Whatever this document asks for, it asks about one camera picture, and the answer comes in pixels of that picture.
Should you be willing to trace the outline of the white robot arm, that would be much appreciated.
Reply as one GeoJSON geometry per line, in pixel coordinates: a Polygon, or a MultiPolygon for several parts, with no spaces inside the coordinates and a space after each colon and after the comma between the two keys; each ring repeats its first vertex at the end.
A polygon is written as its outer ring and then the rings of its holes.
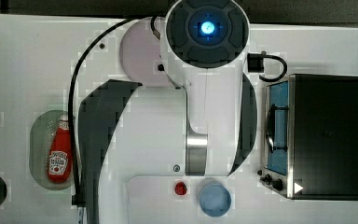
{"type": "Polygon", "coordinates": [[[129,224],[137,176],[227,176],[256,117],[243,67],[249,21],[234,0],[176,0],[160,31],[168,87],[106,81],[81,103],[77,141],[88,224],[129,224]]]}

